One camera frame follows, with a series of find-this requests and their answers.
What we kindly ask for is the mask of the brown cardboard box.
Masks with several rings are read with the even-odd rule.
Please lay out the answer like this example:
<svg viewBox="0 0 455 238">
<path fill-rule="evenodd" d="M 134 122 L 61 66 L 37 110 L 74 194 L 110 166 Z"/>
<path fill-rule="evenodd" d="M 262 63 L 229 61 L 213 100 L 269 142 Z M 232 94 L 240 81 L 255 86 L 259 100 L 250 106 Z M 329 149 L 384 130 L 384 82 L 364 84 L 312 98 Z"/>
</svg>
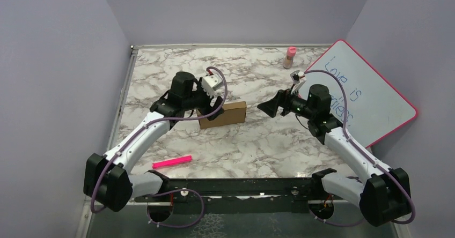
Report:
<svg viewBox="0 0 455 238">
<path fill-rule="evenodd" d="M 244 123 L 246 120 L 247 104 L 245 101 L 227 103 L 223 106 L 224 113 L 210 121 L 206 118 L 199 120 L 200 129 L 223 127 L 231 124 Z"/>
</svg>

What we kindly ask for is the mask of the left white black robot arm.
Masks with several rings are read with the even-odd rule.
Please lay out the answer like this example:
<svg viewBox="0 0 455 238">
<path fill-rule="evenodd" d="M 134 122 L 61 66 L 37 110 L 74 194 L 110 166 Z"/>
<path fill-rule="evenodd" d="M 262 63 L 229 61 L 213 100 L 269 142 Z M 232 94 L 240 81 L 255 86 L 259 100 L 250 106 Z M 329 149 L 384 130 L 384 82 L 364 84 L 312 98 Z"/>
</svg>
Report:
<svg viewBox="0 0 455 238">
<path fill-rule="evenodd" d="M 123 209 L 130 199 L 150 195 L 160 201 L 168 196 L 168 185 L 152 173 L 136 179 L 129 177 L 142 155 L 178 122 L 190 121 L 187 111 L 199 111 L 192 119 L 212 121 L 224 113 L 228 86 L 220 69 L 210 66 L 207 75 L 196 79 L 179 71 L 171 87 L 157 101 L 141 123 L 124 140 L 103 154 L 93 153 L 87 159 L 83 193 L 90 197 L 90 210 L 100 213 L 108 208 Z"/>
</svg>

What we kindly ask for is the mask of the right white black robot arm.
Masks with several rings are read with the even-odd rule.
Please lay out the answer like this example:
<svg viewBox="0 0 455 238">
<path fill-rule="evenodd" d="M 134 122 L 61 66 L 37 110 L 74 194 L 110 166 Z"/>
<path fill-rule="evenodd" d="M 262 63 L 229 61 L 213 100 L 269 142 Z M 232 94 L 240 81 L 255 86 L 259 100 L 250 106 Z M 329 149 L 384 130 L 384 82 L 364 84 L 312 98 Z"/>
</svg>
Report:
<svg viewBox="0 0 455 238">
<path fill-rule="evenodd" d="M 347 177 L 331 168 L 314 173 L 309 186 L 313 197 L 339 196 L 358 207 L 363 219 L 375 227 L 387 222 L 413 222 L 416 208 L 407 172 L 391 168 L 361 146 L 347 130 L 347 119 L 339 121 L 331 113 L 331 100 L 327 86 L 313 84 L 307 99 L 299 97 L 297 89 L 291 87 L 279 90 L 257 108 L 270 117 L 282 108 L 282 116 L 293 113 L 307 119 L 311 135 L 336 152 L 356 174 Z"/>
</svg>

